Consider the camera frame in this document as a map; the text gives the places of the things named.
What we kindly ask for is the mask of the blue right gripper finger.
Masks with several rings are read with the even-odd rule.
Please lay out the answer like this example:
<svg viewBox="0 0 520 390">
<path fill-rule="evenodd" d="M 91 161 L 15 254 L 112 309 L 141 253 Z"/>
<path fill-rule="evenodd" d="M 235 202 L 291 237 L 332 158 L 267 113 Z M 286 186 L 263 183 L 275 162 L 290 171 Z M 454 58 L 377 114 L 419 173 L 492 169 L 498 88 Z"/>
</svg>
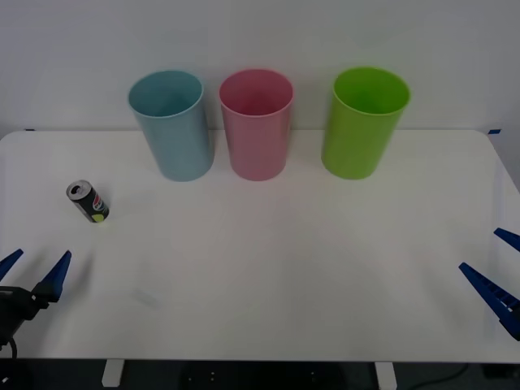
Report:
<svg viewBox="0 0 520 390">
<path fill-rule="evenodd" d="M 518 234 L 512 233 L 502 228 L 497 228 L 493 233 L 508 245 L 517 251 L 520 251 L 520 236 Z"/>
<path fill-rule="evenodd" d="M 519 300 L 465 262 L 458 268 L 491 308 L 502 327 L 519 340 Z"/>
</svg>

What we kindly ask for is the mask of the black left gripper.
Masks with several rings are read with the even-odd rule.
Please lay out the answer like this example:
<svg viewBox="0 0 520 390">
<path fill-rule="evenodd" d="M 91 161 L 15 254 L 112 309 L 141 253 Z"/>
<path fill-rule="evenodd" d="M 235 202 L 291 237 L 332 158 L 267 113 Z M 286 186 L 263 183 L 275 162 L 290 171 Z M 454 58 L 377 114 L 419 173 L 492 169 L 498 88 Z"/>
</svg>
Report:
<svg viewBox="0 0 520 390">
<path fill-rule="evenodd" d="M 0 261 L 0 280 L 23 254 L 22 249 L 17 249 Z M 59 301 L 71 259 L 72 253 L 68 250 L 32 292 L 20 287 L 1 287 L 1 346 L 14 338 L 24 321 L 32 320 L 40 309 Z"/>
</svg>

